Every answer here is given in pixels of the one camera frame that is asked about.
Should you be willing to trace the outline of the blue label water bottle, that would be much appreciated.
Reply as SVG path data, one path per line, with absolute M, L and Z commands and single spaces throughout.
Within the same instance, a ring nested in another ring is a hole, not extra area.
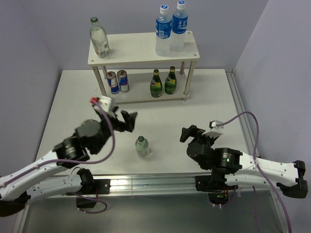
M 186 2 L 179 0 L 176 11 L 172 16 L 171 51 L 182 51 L 185 43 L 185 34 L 188 25 Z
M 156 45 L 155 51 L 159 56 L 168 56 L 170 53 L 170 37 L 172 31 L 172 19 L 169 16 L 169 6 L 161 5 L 159 17 L 156 19 Z

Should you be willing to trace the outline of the clear glass bottle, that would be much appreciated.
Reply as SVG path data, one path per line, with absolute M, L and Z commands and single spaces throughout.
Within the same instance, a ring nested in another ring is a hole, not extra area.
M 90 22 L 92 24 L 90 29 L 90 38 L 95 53 L 100 58 L 106 58 L 110 54 L 110 47 L 105 29 L 101 24 L 99 24 L 97 17 L 92 17 Z
M 140 157 L 146 157 L 149 153 L 149 142 L 143 137 L 139 136 L 135 142 L 136 152 Z

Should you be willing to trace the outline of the aluminium frame rail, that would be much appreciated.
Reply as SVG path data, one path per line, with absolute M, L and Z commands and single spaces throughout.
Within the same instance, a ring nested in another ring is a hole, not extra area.
M 195 189 L 203 175 L 180 143 L 182 127 L 208 129 L 211 120 L 226 121 L 236 114 L 231 74 L 223 69 L 197 69 L 187 101 L 123 103 L 137 111 L 133 133 L 118 133 L 116 149 L 105 162 L 89 166 L 96 179 L 110 179 L 103 196 L 108 210 L 83 214 L 75 197 L 41 200 L 18 214 L 16 233 L 282 233 L 287 224 L 278 198 L 266 189 L 241 186 L 231 203 L 210 206 L 207 194 Z M 139 136 L 149 142 L 146 157 L 138 156 Z

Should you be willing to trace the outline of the beige two-tier shelf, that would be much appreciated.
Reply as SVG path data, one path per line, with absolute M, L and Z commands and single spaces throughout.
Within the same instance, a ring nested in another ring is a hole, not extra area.
M 191 31 L 186 32 L 185 45 L 180 52 L 171 52 L 169 56 L 161 57 L 156 54 L 155 33 L 126 33 L 110 34 L 108 36 L 110 55 L 100 58 L 92 44 L 89 45 L 88 64 L 96 77 L 100 94 L 114 98 L 116 103 L 150 102 L 165 100 L 186 101 L 190 96 L 190 85 L 197 60 L 200 58 L 195 38 Z M 170 66 L 180 63 L 176 69 L 177 89 L 172 95 L 163 93 L 154 98 L 150 94 L 150 82 L 153 71 L 160 64 L 160 77 L 165 80 Z M 111 66 L 123 68 L 127 72 L 129 91 L 112 94 L 105 79 Z

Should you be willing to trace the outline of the red bull can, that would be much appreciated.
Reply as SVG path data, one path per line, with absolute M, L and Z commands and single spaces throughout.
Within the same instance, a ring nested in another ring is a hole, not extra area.
M 127 72 L 125 70 L 119 70 L 117 73 L 119 85 L 120 85 L 120 91 L 121 92 L 128 92 L 129 91 L 129 83 L 128 83 L 128 77 Z
M 110 87 L 111 93 L 112 94 L 119 93 L 120 88 L 119 88 L 119 84 L 118 84 L 116 73 L 113 72 L 113 71 L 109 71 L 106 74 L 106 78 L 107 78 L 108 85 Z

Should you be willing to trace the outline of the left red bull can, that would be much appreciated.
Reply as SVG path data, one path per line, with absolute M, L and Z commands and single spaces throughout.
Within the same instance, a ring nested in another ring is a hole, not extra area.
M 109 71 L 106 74 L 106 78 L 107 78 L 108 85 L 110 87 L 111 93 L 112 94 L 119 93 L 120 88 L 119 88 L 119 84 L 118 84 L 116 73 L 113 72 L 113 71 Z

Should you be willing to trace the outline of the green glass bottle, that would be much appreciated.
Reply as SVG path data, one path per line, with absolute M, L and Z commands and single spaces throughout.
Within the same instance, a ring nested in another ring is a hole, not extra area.
M 162 82 L 159 76 L 159 70 L 155 69 L 153 72 L 153 77 L 150 82 L 150 93 L 154 98 L 158 98 L 162 95 Z
M 165 93 L 166 94 L 174 94 L 176 91 L 176 86 L 177 86 L 177 79 L 175 75 L 175 67 L 171 66 L 170 67 L 170 72 L 165 79 Z

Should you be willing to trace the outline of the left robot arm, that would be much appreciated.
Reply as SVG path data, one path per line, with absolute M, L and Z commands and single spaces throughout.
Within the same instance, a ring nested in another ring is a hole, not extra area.
M 65 194 L 82 197 L 96 189 L 89 169 L 81 168 L 76 173 L 61 179 L 53 175 L 79 164 L 92 164 L 90 155 L 98 154 L 114 132 L 132 132 L 137 112 L 121 111 L 123 121 L 116 114 L 95 111 L 100 121 L 88 119 L 77 127 L 72 136 L 54 146 L 41 159 L 27 167 L 0 179 L 0 215 L 14 215 L 38 200 Z

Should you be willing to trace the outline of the right red bull can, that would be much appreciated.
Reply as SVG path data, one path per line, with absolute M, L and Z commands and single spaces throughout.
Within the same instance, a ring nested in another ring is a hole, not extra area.
M 125 70 L 119 70 L 117 73 L 119 85 L 120 85 L 120 91 L 121 92 L 128 92 L 129 91 L 129 83 L 128 83 L 128 77 L 127 72 Z

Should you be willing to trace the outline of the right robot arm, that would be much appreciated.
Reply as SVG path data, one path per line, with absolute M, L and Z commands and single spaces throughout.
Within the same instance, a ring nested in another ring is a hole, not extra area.
M 214 127 L 206 132 L 191 125 L 182 128 L 180 142 L 190 137 L 186 153 L 209 175 L 195 177 L 196 190 L 215 192 L 233 190 L 238 186 L 276 188 L 289 198 L 304 199 L 308 193 L 308 184 L 304 180 L 305 163 L 296 160 L 281 163 L 254 157 L 231 148 L 212 148 L 222 135 L 221 128 Z

